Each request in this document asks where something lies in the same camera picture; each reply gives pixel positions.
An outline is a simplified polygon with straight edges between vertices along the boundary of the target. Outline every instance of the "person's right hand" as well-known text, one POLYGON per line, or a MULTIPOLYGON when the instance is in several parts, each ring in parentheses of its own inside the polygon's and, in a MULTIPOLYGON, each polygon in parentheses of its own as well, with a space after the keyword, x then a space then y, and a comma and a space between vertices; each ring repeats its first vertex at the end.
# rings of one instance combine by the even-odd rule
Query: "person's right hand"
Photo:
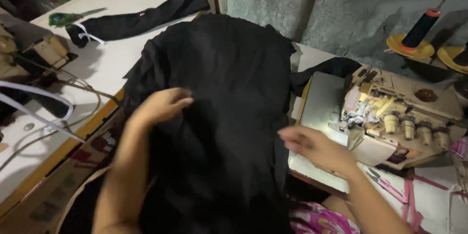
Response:
POLYGON ((353 154, 319 130, 295 126, 279 130, 278 135, 286 148, 306 157, 322 170, 343 179, 348 179, 356 171, 353 154))

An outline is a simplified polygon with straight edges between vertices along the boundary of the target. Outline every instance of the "sewing machine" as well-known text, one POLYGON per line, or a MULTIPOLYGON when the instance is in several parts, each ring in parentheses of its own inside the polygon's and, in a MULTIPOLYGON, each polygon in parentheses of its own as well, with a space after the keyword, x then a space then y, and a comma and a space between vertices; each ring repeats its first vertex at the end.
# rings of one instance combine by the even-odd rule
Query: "sewing machine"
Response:
POLYGON ((316 72, 304 93, 300 124, 370 166, 401 170, 433 160, 467 130, 455 94, 371 66, 347 79, 316 72))

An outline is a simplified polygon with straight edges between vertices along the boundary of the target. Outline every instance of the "scissors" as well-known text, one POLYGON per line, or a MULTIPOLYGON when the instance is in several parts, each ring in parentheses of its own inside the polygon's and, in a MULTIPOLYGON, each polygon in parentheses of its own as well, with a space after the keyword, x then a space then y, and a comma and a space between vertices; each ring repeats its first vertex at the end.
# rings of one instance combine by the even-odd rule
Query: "scissors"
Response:
POLYGON ((394 188, 389 181, 381 177, 376 171, 374 171, 372 168, 369 168, 369 171, 372 173, 369 173, 366 171, 367 175, 374 180, 377 184, 379 184, 383 189, 385 189, 388 193, 393 195, 398 201, 400 201, 402 204, 408 203, 408 199, 400 192, 398 189, 394 188))

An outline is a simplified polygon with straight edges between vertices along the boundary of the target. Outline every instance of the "pink cloth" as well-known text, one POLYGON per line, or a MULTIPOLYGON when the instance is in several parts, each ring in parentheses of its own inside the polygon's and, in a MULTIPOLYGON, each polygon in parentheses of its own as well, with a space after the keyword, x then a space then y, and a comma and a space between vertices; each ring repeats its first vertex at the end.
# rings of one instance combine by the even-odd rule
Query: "pink cloth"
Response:
POLYGON ((347 217, 315 202, 301 202, 304 207, 289 211, 296 234, 359 234, 359 228, 347 217))

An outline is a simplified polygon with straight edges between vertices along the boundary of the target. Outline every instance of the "black thread spool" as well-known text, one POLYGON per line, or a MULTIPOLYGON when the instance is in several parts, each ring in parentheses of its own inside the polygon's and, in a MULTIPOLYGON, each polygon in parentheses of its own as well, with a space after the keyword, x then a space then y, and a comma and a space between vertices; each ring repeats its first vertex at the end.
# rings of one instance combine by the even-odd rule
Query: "black thread spool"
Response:
POLYGON ((406 34, 401 41, 400 48, 404 51, 413 51, 423 41, 429 30, 434 26, 440 17, 440 8, 445 0, 437 8, 429 8, 423 16, 416 22, 414 27, 406 34))
POLYGON ((453 62, 460 66, 468 66, 468 42, 465 43, 465 50, 454 57, 453 62))

